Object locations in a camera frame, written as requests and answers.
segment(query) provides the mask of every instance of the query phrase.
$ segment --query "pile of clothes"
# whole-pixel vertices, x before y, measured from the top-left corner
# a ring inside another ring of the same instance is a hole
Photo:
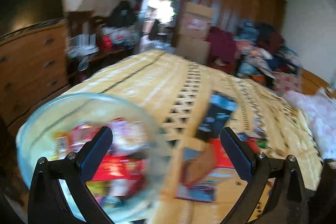
[[[294,81],[302,66],[298,55],[289,49],[282,36],[266,23],[240,24],[237,35],[211,28],[207,37],[211,43],[210,61],[219,58],[223,63],[236,63],[236,76],[251,78],[277,89],[280,77],[287,75]]]

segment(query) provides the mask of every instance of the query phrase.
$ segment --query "bed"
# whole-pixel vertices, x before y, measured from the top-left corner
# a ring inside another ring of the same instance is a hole
[[[214,203],[176,199],[183,147],[203,150],[205,143],[194,137],[206,113],[213,90],[235,98],[238,103],[227,126],[235,133],[260,128],[267,136],[267,155],[295,155],[305,187],[315,190],[321,171],[320,158],[310,137],[305,114],[252,80],[239,79],[159,50],[131,56],[104,68],[66,94],[93,92],[120,96],[146,109],[164,129],[171,148],[169,173],[159,200],[150,210],[148,223],[220,223],[244,190],[246,183],[235,171],[218,185]],[[268,197],[265,188],[251,220]]]

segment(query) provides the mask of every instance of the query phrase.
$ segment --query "television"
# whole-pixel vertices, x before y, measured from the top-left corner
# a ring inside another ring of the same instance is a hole
[[[0,0],[0,37],[62,18],[62,0]]]

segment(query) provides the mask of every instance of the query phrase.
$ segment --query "translucent bowl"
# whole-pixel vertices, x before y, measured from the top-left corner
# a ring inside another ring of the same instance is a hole
[[[166,174],[169,146],[156,120],[145,110],[118,97],[78,93],[58,97],[36,110],[16,137],[18,165],[24,182],[30,187],[37,160],[48,160],[55,155],[56,132],[70,132],[84,122],[101,123],[124,117],[129,122],[140,121],[150,142],[145,170],[146,186],[127,200],[122,207],[103,207],[114,222],[135,221],[148,217],[147,208],[156,200],[162,179]],[[73,214],[82,220],[66,184],[61,182],[65,197]]]

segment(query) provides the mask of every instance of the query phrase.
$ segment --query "stacked cardboard boxes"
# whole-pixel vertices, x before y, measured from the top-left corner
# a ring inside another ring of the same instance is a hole
[[[205,41],[214,10],[195,3],[186,3],[179,28],[176,54],[206,64],[210,43]]]

